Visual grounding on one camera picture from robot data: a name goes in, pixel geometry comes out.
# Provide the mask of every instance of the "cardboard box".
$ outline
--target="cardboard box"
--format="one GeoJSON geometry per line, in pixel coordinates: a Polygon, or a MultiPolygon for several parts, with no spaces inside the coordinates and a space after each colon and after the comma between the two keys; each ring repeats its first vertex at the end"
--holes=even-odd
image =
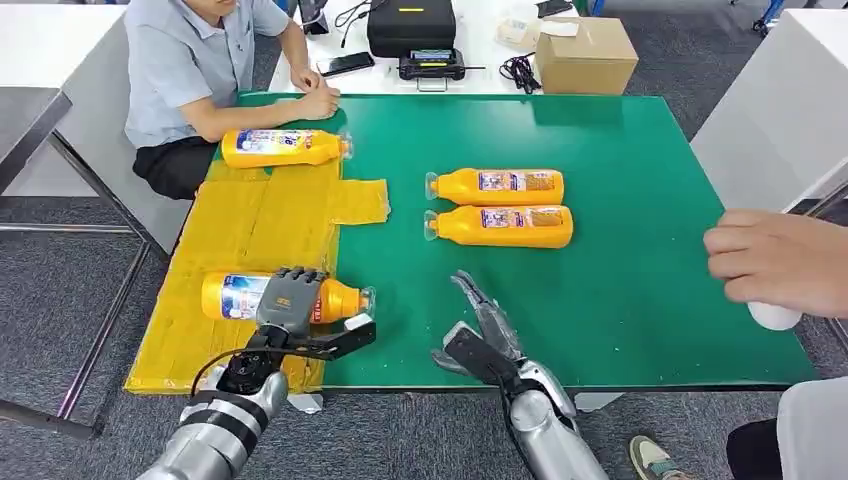
{"type": "Polygon", "coordinates": [[[536,46],[536,68],[545,93],[620,95],[639,57],[617,18],[552,18],[577,24],[574,36],[542,33],[536,46]]]}

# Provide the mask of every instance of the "human hand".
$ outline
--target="human hand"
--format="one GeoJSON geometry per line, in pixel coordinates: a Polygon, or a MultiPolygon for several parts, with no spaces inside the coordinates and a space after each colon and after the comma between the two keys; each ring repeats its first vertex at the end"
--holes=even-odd
{"type": "Polygon", "coordinates": [[[323,87],[307,93],[296,101],[298,117],[302,120],[323,120],[336,114],[339,95],[336,88],[323,87]]]}
{"type": "Polygon", "coordinates": [[[324,77],[317,72],[313,72],[309,67],[296,71],[292,70],[292,84],[306,93],[327,86],[324,77]]]}
{"type": "Polygon", "coordinates": [[[798,215],[728,210],[704,234],[710,273],[734,302],[848,317],[848,228],[798,215]]]}

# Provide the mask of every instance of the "black pants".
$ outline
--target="black pants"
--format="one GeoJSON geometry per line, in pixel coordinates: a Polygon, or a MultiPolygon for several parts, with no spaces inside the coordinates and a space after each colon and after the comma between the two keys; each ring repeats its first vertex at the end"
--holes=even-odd
{"type": "Polygon", "coordinates": [[[749,423],[730,432],[727,463],[735,480],[781,480],[777,419],[749,423]]]}
{"type": "Polygon", "coordinates": [[[217,148],[217,144],[200,137],[142,147],[136,152],[133,172],[147,180],[159,195],[194,200],[217,148]]]}

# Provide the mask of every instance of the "light blue shirt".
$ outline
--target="light blue shirt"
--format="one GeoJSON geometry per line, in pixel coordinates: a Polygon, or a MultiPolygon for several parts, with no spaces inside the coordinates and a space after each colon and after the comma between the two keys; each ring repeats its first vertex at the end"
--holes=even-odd
{"type": "Polygon", "coordinates": [[[277,36],[289,17],[272,0],[236,0],[216,28],[183,0],[133,0],[129,40],[130,109],[126,133],[136,148],[197,135],[179,107],[211,97],[232,107],[253,87],[253,33],[277,36]]]}

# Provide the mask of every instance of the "black bag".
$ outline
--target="black bag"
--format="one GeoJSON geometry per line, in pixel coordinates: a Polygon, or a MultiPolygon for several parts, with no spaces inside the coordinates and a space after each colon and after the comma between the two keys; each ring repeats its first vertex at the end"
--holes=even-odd
{"type": "Polygon", "coordinates": [[[383,1],[368,16],[374,56],[400,58],[410,50],[453,48],[456,17],[451,0],[383,1]]]}

